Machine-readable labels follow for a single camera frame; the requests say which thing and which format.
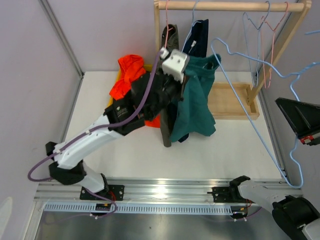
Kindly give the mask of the teal green shorts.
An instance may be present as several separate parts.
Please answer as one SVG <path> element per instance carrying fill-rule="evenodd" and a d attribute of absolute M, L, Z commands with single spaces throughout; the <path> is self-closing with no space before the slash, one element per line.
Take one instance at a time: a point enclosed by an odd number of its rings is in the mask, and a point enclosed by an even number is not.
<path fill-rule="evenodd" d="M 220 66 L 221 56 L 191 56 L 185 68 L 188 81 L 183 100 L 177 103 L 177 117 L 170 140 L 177 142 L 190 133 L 209 137 L 215 133 L 216 121 L 208 107 L 208 97 L 215 81 L 215 72 Z"/>

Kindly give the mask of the orange shorts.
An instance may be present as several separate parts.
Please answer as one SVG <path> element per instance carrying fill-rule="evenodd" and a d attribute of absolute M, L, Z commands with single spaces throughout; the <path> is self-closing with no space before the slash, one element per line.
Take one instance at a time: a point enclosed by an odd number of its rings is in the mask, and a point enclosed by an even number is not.
<path fill-rule="evenodd" d="M 147 73 L 144 64 L 143 57 L 136 54 L 127 54 L 118 59 L 119 73 L 109 92 L 110 99 L 113 102 L 123 99 L 131 90 L 132 83 L 134 82 L 137 82 L 136 89 L 141 89 L 137 90 L 137 93 L 142 94 L 142 96 L 144 95 L 149 81 L 148 76 L 144 82 L 139 80 L 140 77 Z"/>

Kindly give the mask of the navy blue shorts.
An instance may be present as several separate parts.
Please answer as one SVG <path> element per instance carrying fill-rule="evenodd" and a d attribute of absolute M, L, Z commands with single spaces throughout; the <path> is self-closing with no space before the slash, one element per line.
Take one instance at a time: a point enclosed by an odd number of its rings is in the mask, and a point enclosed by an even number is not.
<path fill-rule="evenodd" d="M 189 36 L 182 47 L 182 52 L 190 57 L 206 58 L 208 47 L 209 20 L 199 20 L 191 27 Z M 189 137 L 189 134 L 183 136 L 178 142 L 182 143 Z"/>

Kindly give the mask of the blue hanger with teal shorts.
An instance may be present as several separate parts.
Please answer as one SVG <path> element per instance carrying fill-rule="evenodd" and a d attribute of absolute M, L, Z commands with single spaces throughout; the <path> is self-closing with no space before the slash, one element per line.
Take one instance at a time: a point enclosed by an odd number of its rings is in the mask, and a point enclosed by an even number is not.
<path fill-rule="evenodd" d="M 228 74 L 227 74 L 227 72 L 225 71 L 225 69 L 224 69 L 224 67 L 223 67 L 221 61 L 219 60 L 218 55 L 217 55 L 217 53 L 216 53 L 216 51 L 215 51 L 214 44 L 215 44 L 216 42 L 219 42 L 219 43 L 221 43 L 222 45 L 224 45 L 224 48 L 225 48 L 225 50 L 226 50 L 226 52 L 227 52 L 228 55 L 230 55 L 230 56 L 236 55 L 236 56 L 243 57 L 243 58 L 245 58 L 245 59 L 251 59 L 251 60 L 254 61 L 254 62 L 259 62 L 259 63 L 261 63 L 261 64 L 265 64 L 265 65 L 269 66 L 270 68 L 272 68 L 272 70 L 273 70 L 280 78 L 282 78 L 282 79 L 287 79 L 287 78 L 289 78 L 289 77 L 295 76 L 295 79 L 290 83 L 289 88 L 290 88 L 292 94 L 294 95 L 294 97 L 295 97 L 295 99 L 296 99 L 297 101 L 300 101 L 300 98 L 299 98 L 298 94 L 296 93 L 296 91 L 294 90 L 294 84 L 301 78 L 301 75 L 303 75 L 305 72 L 307 72 L 307 71 L 310 70 L 311 68 L 316 67 L 316 66 L 319 66 L 320 63 L 319 63 L 318 61 L 312 62 L 312 63 L 310 63 L 309 65 L 307 65 L 307 66 L 305 66 L 304 68 L 302 68 L 302 69 L 301 69 L 300 71 L 298 71 L 298 72 L 291 72 L 291 73 L 289 73 L 289 74 L 287 74 L 287 75 L 282 75 L 282 74 L 278 71 L 278 69 L 277 69 L 273 64 L 271 65 L 269 62 L 267 62 L 267 61 L 265 61 L 265 60 L 261 60 L 261 59 L 258 60 L 257 58 L 248 56 L 248 55 L 246 55 L 246 54 L 244 54 L 244 53 L 237 52 L 237 51 L 232 52 L 232 51 L 230 50 L 230 48 L 229 48 L 229 45 L 228 45 L 225 41 L 223 41 L 221 38 L 219 38 L 219 37 L 213 38 L 212 41 L 210 42 L 211 51 L 212 51 L 212 53 L 213 53 L 213 55 L 214 55 L 214 57 L 215 57 L 218 65 L 219 65 L 219 67 L 220 67 L 220 69 L 221 69 L 221 71 L 222 71 L 222 73 L 223 73 L 223 75 L 224 75 L 227 83 L 228 83 L 229 86 L 231 87 L 231 90 L 232 90 L 232 92 L 234 93 L 234 95 L 235 95 L 238 103 L 240 104 L 240 107 L 241 107 L 242 110 L 244 111 L 247 120 L 249 120 L 251 126 L 253 127 L 253 129 L 254 129 L 254 131 L 255 131 L 255 133 L 256 133 L 256 135 L 258 136 L 259 140 L 261 141 L 261 143 L 262 143 L 262 145 L 264 146 L 265 150 L 267 151 L 268 155 L 269 155 L 270 158 L 272 159 L 272 161 L 273 161 L 275 167 L 277 168 L 277 170 L 279 171 L 280 175 L 282 176 L 282 178 L 284 179 L 284 181 L 285 181 L 291 188 L 293 188 L 293 189 L 300 189 L 300 188 L 302 188 L 303 185 L 304 185 L 304 183 L 305 183 L 305 181 L 304 181 L 304 176 L 303 176 L 303 171 L 302 171 L 302 166 L 301 166 L 301 164 L 293 157 L 293 153 L 296 151 L 296 149 L 297 149 L 297 147 L 298 147 L 298 139 L 296 138 L 296 139 L 294 140 L 294 146 L 293 146 L 293 148 L 292 148 L 292 149 L 290 150 L 290 152 L 289 152 L 289 157 L 290 157 L 290 159 L 293 161 L 294 164 L 297 165 L 298 172 L 299 172 L 299 177 L 300 177 L 300 183 L 299 183 L 298 185 L 294 185 L 294 184 L 292 184 L 292 183 L 289 181 L 289 179 L 286 177 L 286 175 L 284 174 L 284 172 L 281 170 L 280 165 L 279 165 L 279 163 L 278 163 L 277 160 L 276 160 L 276 157 L 271 153 L 271 150 L 270 150 L 269 147 L 267 146 L 267 144 L 266 144 L 266 142 L 264 141 L 262 135 L 260 134 L 260 132 L 259 132 L 259 130 L 257 129 L 256 125 L 254 124 L 253 119 L 250 117 L 248 111 L 247 111 L 246 108 L 244 107 L 243 102 L 240 100 L 239 95 L 237 94 L 235 88 L 233 87 L 233 84 L 232 84 L 232 82 L 230 81 L 230 79 L 229 79 L 229 77 L 228 77 Z"/>

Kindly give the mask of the pink hanger with black shorts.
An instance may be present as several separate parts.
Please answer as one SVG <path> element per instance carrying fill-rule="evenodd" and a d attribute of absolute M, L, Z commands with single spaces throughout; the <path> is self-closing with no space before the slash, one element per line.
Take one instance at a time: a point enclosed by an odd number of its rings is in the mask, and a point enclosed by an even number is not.
<path fill-rule="evenodd" d="M 274 49 L 275 49 L 275 40 L 276 40 L 276 31 L 280 25 L 280 23 L 284 20 L 285 16 L 288 13 L 288 8 L 289 8 L 289 3 L 287 1 L 284 2 L 286 4 L 286 8 L 284 11 L 284 14 L 282 16 L 282 18 L 278 21 L 278 23 L 276 24 L 275 27 L 272 27 L 269 22 L 267 21 L 267 14 L 263 15 L 260 19 L 260 22 L 262 24 L 266 24 L 268 26 L 268 28 L 272 31 L 272 42 L 271 42 L 271 50 L 270 50 L 270 61 L 269 63 L 272 65 L 273 61 L 274 61 Z M 270 68 L 268 70 L 269 73 L 269 77 L 268 77 L 268 81 L 267 81 L 267 71 L 266 71 L 266 67 L 265 64 L 262 64 L 262 70 L 263 70 L 263 84 L 264 84 L 264 88 L 268 89 L 271 85 L 271 78 L 272 78 L 272 71 L 273 69 Z"/>

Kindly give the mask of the blue hanger with orange shorts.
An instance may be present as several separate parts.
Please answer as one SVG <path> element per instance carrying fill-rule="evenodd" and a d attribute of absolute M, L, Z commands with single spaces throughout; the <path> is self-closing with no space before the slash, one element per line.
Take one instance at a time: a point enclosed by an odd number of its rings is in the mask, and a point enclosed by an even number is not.
<path fill-rule="evenodd" d="M 247 12 L 244 12 L 242 14 L 242 25 L 243 25 L 243 32 L 244 32 L 244 40 L 245 40 L 245 46 L 246 46 L 246 53 L 247 55 L 250 57 L 250 50 L 249 50 L 249 42 L 248 42 L 248 35 L 247 35 L 247 29 L 246 29 L 246 24 L 245 24 L 245 18 L 252 24 L 252 26 L 257 30 L 257 54 L 256 54 L 256 59 L 260 60 L 260 48 L 261 48 L 261 44 L 260 44 L 260 33 L 262 30 L 262 26 L 264 24 L 264 21 L 262 21 L 259 25 L 256 25 L 253 20 L 250 18 L 250 16 L 248 15 Z M 252 81 L 252 85 L 253 87 L 257 87 L 258 86 L 258 78 L 259 78 L 259 70 L 258 70 L 258 66 L 259 66 L 259 62 L 256 63 L 255 65 L 255 71 L 252 70 L 252 64 L 251 64 L 251 58 L 248 59 L 248 64 L 249 64 L 249 70 L 250 70 L 250 74 L 251 74 L 251 81 Z"/>

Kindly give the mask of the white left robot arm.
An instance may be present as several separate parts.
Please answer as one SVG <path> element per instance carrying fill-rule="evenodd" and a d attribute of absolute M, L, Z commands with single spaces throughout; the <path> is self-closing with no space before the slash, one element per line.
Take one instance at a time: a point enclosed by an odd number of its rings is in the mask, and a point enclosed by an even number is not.
<path fill-rule="evenodd" d="M 89 168 L 84 158 L 103 145 L 122 138 L 154 120 L 174 100 L 180 100 L 184 83 L 172 75 L 147 72 L 135 80 L 124 97 L 114 100 L 102 115 L 68 142 L 47 143 L 52 155 L 52 179 L 65 186 L 79 184 L 97 200 L 105 199 L 110 188 L 103 173 Z"/>

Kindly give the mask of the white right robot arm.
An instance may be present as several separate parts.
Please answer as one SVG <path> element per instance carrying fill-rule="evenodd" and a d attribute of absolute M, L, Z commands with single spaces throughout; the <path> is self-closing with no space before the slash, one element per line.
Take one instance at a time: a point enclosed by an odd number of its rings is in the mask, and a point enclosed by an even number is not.
<path fill-rule="evenodd" d="M 297 140 L 304 145 L 320 143 L 320 106 L 279 97 L 281 110 Z M 320 213 L 304 197 L 294 197 L 263 187 L 243 175 L 229 183 L 228 196 L 234 202 L 250 200 L 271 213 L 276 224 L 292 240 L 318 240 Z"/>

